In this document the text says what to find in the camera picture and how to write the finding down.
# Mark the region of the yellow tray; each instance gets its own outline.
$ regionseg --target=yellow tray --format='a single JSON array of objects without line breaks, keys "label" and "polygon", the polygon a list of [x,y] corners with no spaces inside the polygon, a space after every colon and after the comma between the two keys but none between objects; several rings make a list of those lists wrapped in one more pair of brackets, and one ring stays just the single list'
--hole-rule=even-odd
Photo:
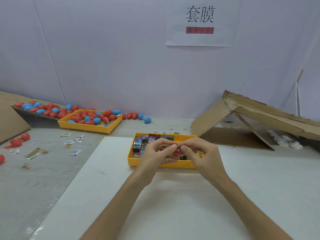
[{"label": "yellow tray", "polygon": [[99,125],[90,125],[90,124],[77,124],[77,123],[70,123],[67,122],[68,120],[71,120],[71,117],[74,116],[77,113],[81,113],[81,111],[87,111],[89,112],[101,112],[104,113],[104,111],[95,111],[95,110],[88,110],[88,109],[78,109],[77,111],[69,114],[68,116],[58,120],[58,124],[61,128],[69,128],[69,129],[76,129],[76,130],[82,130],[82,131],[94,131],[94,132],[101,132],[101,133],[107,133],[110,134],[111,131],[122,121],[122,116],[119,116],[110,126],[99,126]]},{"label": "yellow tray", "polygon": [[[150,134],[153,134],[153,135],[160,135],[160,136],[173,136],[173,140],[175,142],[182,142],[182,141],[185,141],[187,139],[190,139],[190,138],[194,138],[196,136],[194,135],[174,135],[174,134],[157,134],[157,133],[136,133],[134,135],[134,138],[133,138],[133,141],[132,141],[132,145],[131,145],[131,148],[130,148],[130,151],[129,151],[129,154],[128,154],[128,164],[129,166],[138,166],[139,165],[139,162],[141,161],[140,158],[134,158],[132,157],[132,148],[134,146],[134,140],[136,138],[136,136],[144,136],[144,135],[150,135]],[[174,163],[167,163],[167,164],[163,164],[161,165],[160,167],[165,167],[165,168],[196,168],[193,164],[192,161],[184,161],[184,160],[178,160],[177,162],[174,162]]]}]

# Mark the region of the red rectangle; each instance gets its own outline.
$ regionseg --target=red rectangle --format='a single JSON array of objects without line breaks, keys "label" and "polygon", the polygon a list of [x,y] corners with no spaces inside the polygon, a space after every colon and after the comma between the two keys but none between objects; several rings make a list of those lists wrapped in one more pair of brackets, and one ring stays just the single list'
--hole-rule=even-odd
[{"label": "red rectangle", "polygon": [[208,34],[214,33],[214,27],[187,27],[186,34]]}]

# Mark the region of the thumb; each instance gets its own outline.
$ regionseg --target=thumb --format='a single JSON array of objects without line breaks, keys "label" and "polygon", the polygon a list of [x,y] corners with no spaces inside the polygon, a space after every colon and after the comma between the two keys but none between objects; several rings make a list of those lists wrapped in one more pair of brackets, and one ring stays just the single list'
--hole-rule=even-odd
[{"label": "thumb", "polygon": [[163,158],[165,158],[166,156],[172,154],[177,148],[178,148],[178,145],[173,144],[173,145],[168,146],[166,149],[160,151],[159,153],[161,154],[161,156]]},{"label": "thumb", "polygon": [[199,157],[193,152],[193,150],[187,147],[186,145],[181,146],[180,149],[183,151],[184,154],[186,154],[188,158],[191,159],[193,163],[199,159]]}]

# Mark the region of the brown cardboard chute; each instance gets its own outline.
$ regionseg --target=brown cardboard chute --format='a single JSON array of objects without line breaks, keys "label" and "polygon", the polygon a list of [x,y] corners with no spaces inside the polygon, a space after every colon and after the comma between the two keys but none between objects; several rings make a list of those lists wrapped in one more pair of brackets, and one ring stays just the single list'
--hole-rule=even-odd
[{"label": "brown cardboard chute", "polygon": [[[214,127],[231,114],[238,117],[248,130]],[[241,115],[294,135],[320,141],[320,122],[288,114],[227,90],[221,100],[192,122],[192,134],[216,144],[273,150]]]},{"label": "brown cardboard chute", "polygon": [[[32,100],[42,102],[43,104],[50,103],[39,99],[0,91],[0,111],[1,114],[6,115],[0,116],[0,143],[30,129],[30,125],[11,107],[11,105],[18,102],[28,103]],[[66,107],[61,104],[57,105],[62,109]]]}]

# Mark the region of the person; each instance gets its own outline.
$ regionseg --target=person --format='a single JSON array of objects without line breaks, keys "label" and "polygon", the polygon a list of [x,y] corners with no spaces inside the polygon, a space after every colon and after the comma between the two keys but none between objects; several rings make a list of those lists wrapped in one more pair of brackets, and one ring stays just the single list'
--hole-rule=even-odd
[{"label": "person", "polygon": [[[217,145],[198,137],[182,144],[181,150],[194,163],[199,173],[230,203],[253,239],[292,239],[230,179]],[[164,138],[148,144],[137,168],[80,240],[117,239],[135,201],[151,183],[158,167],[177,161],[178,157],[172,155],[176,149],[176,142]],[[194,151],[202,151],[204,156],[199,158]]]}]

